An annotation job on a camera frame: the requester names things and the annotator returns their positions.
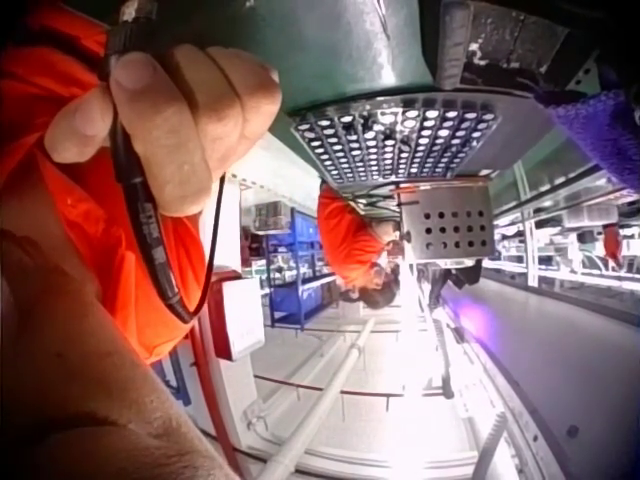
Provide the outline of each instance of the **purple fabric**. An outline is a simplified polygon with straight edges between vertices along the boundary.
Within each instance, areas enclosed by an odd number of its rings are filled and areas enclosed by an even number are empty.
[[[622,185],[640,191],[640,127],[622,90],[541,100],[567,135]]]

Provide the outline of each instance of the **blue rack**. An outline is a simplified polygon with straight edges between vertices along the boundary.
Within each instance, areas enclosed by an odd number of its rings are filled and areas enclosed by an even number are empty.
[[[268,293],[271,326],[285,324],[304,328],[314,315],[330,305],[323,299],[322,285],[335,278],[324,263],[318,222],[292,208],[291,231],[264,237],[265,293]],[[289,268],[274,264],[274,259],[280,258],[290,260]],[[284,275],[284,279],[276,282],[275,268],[282,269],[285,274],[293,273],[293,279]]]

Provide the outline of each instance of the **hand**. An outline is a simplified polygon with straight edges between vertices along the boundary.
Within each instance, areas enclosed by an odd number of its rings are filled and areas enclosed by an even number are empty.
[[[266,134],[280,107],[274,71],[239,50],[173,49],[164,69],[134,52],[114,66],[109,88],[72,101],[44,138],[55,162],[85,162],[104,146],[113,105],[141,157],[161,213],[202,210],[212,186]]]

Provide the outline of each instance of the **black cable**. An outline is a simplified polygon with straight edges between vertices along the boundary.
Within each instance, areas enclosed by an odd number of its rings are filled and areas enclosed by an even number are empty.
[[[109,31],[105,59],[108,73],[113,63],[132,51],[147,51],[154,33],[155,2],[129,1],[123,6],[121,23]],[[189,310],[175,281],[169,255],[162,237],[162,227],[153,193],[149,188],[142,162],[123,127],[117,112],[109,132],[111,158],[116,181],[122,188],[127,214],[147,273],[158,297],[183,323],[189,323],[207,302],[213,276],[225,175],[220,177],[213,219],[213,234],[205,278],[196,307]]]

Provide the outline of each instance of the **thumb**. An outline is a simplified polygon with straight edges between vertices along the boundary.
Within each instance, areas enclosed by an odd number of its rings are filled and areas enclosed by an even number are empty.
[[[111,97],[104,86],[96,87],[58,112],[44,146],[54,162],[85,162],[105,145],[112,119]]]

